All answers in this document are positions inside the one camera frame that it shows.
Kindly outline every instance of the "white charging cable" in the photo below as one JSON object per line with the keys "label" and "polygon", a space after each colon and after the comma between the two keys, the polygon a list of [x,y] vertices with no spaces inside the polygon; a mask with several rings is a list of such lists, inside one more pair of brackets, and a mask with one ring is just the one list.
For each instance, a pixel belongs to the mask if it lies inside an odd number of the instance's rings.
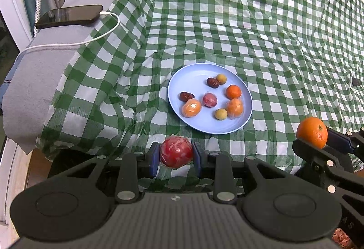
{"label": "white charging cable", "polygon": [[120,18],[115,13],[111,13],[111,12],[100,12],[100,15],[112,15],[112,16],[114,16],[118,20],[118,23],[113,28],[111,28],[108,32],[105,32],[103,35],[100,35],[100,36],[95,37],[93,39],[90,39],[88,41],[76,42],[76,43],[52,43],[52,44],[48,44],[48,45],[39,45],[39,46],[28,47],[28,48],[24,49],[23,51],[21,51],[18,54],[18,56],[15,59],[15,62],[18,60],[19,56],[22,53],[24,53],[25,51],[32,50],[34,48],[72,47],[72,46],[83,45],[83,44],[86,44],[86,43],[89,43],[89,42],[93,42],[93,41],[96,41],[96,40],[98,40],[100,38],[103,38],[103,37],[107,36],[109,33],[113,32],[119,26],[119,24],[120,24]]}

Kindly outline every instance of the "plastic-wrapped orange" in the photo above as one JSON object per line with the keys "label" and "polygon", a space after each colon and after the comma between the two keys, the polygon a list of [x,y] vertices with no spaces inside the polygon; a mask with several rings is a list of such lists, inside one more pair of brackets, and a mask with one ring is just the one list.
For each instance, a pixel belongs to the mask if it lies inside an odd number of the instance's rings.
{"label": "plastic-wrapped orange", "polygon": [[193,117],[201,111],[201,103],[197,99],[190,99],[182,106],[182,114],[185,117]]}
{"label": "plastic-wrapped orange", "polygon": [[231,99],[226,106],[226,111],[231,119],[241,116],[243,113],[244,106],[243,102],[239,98]]}

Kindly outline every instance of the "plastic-wrapped plum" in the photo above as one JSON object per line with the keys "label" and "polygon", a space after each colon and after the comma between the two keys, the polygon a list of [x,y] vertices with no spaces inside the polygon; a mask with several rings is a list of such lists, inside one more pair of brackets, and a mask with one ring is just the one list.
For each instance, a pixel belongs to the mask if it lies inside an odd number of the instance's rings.
{"label": "plastic-wrapped plum", "polygon": [[202,98],[202,104],[210,108],[215,107],[217,98],[213,93],[206,93]]}
{"label": "plastic-wrapped plum", "polygon": [[172,135],[161,144],[161,161],[170,168],[181,168],[193,158],[187,138]]}

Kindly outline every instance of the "phone screen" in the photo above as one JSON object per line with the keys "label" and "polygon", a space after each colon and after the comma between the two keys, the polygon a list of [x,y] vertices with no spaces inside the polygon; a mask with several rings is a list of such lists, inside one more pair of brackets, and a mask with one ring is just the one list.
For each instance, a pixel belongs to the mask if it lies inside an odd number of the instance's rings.
{"label": "phone screen", "polygon": [[71,8],[57,8],[46,12],[37,22],[36,28],[46,28],[72,24],[88,24],[95,21],[100,12],[101,5],[77,6]]}

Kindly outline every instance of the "plate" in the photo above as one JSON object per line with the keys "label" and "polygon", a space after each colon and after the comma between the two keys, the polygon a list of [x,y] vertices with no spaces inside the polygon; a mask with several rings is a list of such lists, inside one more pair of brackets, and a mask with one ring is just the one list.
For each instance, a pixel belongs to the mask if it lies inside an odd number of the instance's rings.
{"label": "plate", "polygon": [[[213,89],[206,84],[209,77],[216,77],[219,73],[226,75],[226,84]],[[227,118],[223,121],[217,120],[214,113],[219,108],[225,108],[229,99],[225,96],[225,90],[230,85],[237,85],[241,89],[241,100],[244,112],[240,117],[232,120]],[[184,117],[182,106],[184,102],[179,99],[181,92],[186,91],[195,95],[202,103],[203,95],[213,93],[217,97],[217,105],[213,108],[202,106],[200,113],[194,117]],[[236,74],[224,67],[196,63],[185,66],[172,76],[168,85],[168,99],[174,112],[190,127],[207,134],[228,134],[241,129],[250,119],[253,111],[253,100],[246,84]]]}

